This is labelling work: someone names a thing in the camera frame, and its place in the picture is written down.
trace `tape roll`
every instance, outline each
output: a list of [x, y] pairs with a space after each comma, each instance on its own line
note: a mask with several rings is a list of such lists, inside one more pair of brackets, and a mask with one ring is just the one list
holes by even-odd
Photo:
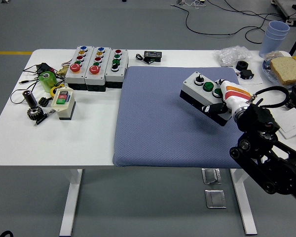
[[245, 61], [239, 61], [237, 63], [236, 69], [241, 71], [241, 70], [246, 70], [248, 68], [248, 63]]
[[52, 98], [54, 98], [54, 96], [56, 94], [56, 90], [58, 88], [61, 88], [61, 87], [65, 87], [65, 85], [64, 84], [60, 84], [59, 86], [54, 86], [53, 88], [51, 88], [51, 90], [50, 90], [49, 93], [50, 93], [50, 95], [51, 95]]

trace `black nut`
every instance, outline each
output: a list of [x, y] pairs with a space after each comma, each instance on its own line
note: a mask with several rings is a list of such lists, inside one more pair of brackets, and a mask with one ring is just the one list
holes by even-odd
[[247, 62], [245, 62], [245, 61], [239, 61], [237, 63], [237, 66], [236, 66], [236, 69], [237, 70], [241, 71], [241, 70], [245, 70], [247, 68], [248, 68], [248, 63]]

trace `robotic arm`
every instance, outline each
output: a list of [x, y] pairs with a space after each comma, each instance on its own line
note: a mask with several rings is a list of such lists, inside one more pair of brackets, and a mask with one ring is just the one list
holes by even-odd
[[[230, 149], [230, 156], [268, 193], [292, 194], [296, 198], [296, 151], [278, 141], [276, 131], [279, 125], [267, 108], [284, 105], [288, 91], [280, 86], [261, 90], [250, 96], [240, 85], [226, 80], [218, 81], [222, 90], [223, 104], [231, 109], [232, 116], [240, 131], [244, 132], [237, 146]], [[282, 103], [259, 106], [253, 100], [258, 94], [269, 90], [280, 90], [286, 94]], [[288, 154], [287, 159], [278, 157], [273, 147]]]

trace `plastic cup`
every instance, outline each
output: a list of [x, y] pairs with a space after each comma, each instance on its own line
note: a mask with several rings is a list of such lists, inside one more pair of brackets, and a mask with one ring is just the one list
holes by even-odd
[[259, 56], [261, 58], [264, 57], [267, 53], [270, 53], [272, 51], [276, 51], [284, 39], [273, 39], [270, 38], [267, 34], [264, 35], [264, 39], [261, 45], [261, 49], [259, 52]]
[[273, 33], [271, 33], [270, 31], [265, 31], [265, 34], [267, 35], [267, 36], [269, 36], [270, 38], [272, 38], [272, 39], [276, 39], [276, 40], [283, 40], [283, 39], [285, 39], [285, 35], [283, 35], [283, 36], [281, 36], [281, 35], [276, 35], [276, 34], [273, 34]]
[[290, 30], [290, 27], [281, 21], [271, 21], [268, 24], [267, 30], [279, 36], [285, 36]]

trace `gray floor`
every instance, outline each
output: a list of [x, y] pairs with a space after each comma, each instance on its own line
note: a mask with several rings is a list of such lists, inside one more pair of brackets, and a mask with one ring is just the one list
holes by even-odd
[[[222, 0], [211, 0], [228, 8]], [[230, 0], [240, 10], [271, 13], [269, 0]], [[77, 45], [138, 49], [222, 49], [260, 45], [234, 36], [209, 37], [185, 27], [186, 12], [170, 6], [176, 0], [85, 0], [0, 3], [0, 51], [34, 51]], [[190, 11], [188, 24], [206, 33], [233, 33], [262, 19], [223, 11], [206, 2]], [[263, 33], [248, 34], [262, 41]], [[281, 50], [296, 40], [291, 27]], [[0, 55], [0, 113], [29, 56]], [[73, 236], [224, 236], [242, 237], [236, 199], [227, 170], [226, 210], [208, 210], [198, 168], [98, 168], [85, 170]], [[15, 237], [59, 234], [69, 184], [61, 170], [0, 169], [0, 233]], [[260, 237], [296, 237], [296, 201], [291, 196], [267, 195], [251, 179], [246, 189]]]

